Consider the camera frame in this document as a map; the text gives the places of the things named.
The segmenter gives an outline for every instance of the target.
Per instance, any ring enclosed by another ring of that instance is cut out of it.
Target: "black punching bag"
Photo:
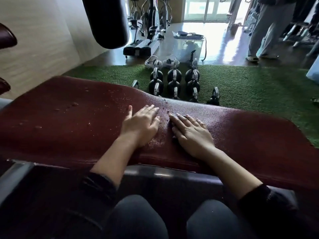
[[[103,48],[125,46],[130,38],[124,0],[82,0],[95,40]]]

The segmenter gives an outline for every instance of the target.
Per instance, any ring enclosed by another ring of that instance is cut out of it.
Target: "person's right hand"
[[[194,158],[206,161],[209,150],[215,148],[214,140],[206,125],[189,115],[184,117],[178,113],[176,116],[169,114],[169,118],[179,144]]]

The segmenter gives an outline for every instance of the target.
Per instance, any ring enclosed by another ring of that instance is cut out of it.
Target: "green carpet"
[[[184,75],[187,67],[179,68]],[[221,106],[258,111],[284,117],[296,124],[319,148],[319,108],[311,98],[319,97],[319,86],[306,78],[307,70],[292,68],[261,68],[240,66],[199,66],[199,101],[205,103],[215,86],[219,88]],[[166,92],[168,69],[162,69]],[[143,65],[75,68],[66,75],[122,85],[139,81],[140,89],[148,91],[151,70]],[[182,80],[181,99],[189,100]]]

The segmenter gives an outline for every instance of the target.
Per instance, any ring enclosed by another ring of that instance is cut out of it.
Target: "foot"
[[[259,58],[257,58],[257,56],[254,56],[254,55],[247,56],[246,60],[251,62],[251,63],[258,63],[259,62]]]
[[[260,59],[277,60],[277,59],[279,59],[279,56],[276,55],[276,54],[267,54],[267,53],[265,53],[265,54],[261,54],[259,56],[259,58]]]

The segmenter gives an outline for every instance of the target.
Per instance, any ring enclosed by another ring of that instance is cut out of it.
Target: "wall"
[[[0,22],[18,45],[0,50],[0,76],[15,99],[106,51],[92,35],[82,0],[0,0]]]
[[[141,8],[142,4],[145,2],[145,0],[139,0],[138,1],[138,5]],[[131,10],[132,7],[132,2],[131,0],[128,0],[129,3],[129,9]],[[145,5],[144,7],[144,11],[147,12],[148,7],[149,7],[149,2]],[[181,23],[182,22],[182,13],[183,13],[183,0],[170,0],[169,1],[169,5],[171,6],[172,10],[173,10],[173,19],[172,19],[172,23]],[[160,10],[160,8],[162,7],[162,2],[159,0],[158,1],[158,10]]]

